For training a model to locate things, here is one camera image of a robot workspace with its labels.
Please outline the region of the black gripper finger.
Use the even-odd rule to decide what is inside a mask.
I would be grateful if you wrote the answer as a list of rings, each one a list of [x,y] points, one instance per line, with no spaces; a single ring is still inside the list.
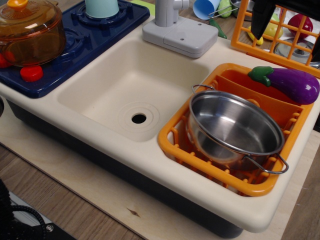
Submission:
[[[262,37],[275,11],[274,0],[255,0],[251,17],[251,33],[256,39]]]
[[[311,52],[311,62],[319,62],[320,61],[320,36],[316,38],[314,47]]]

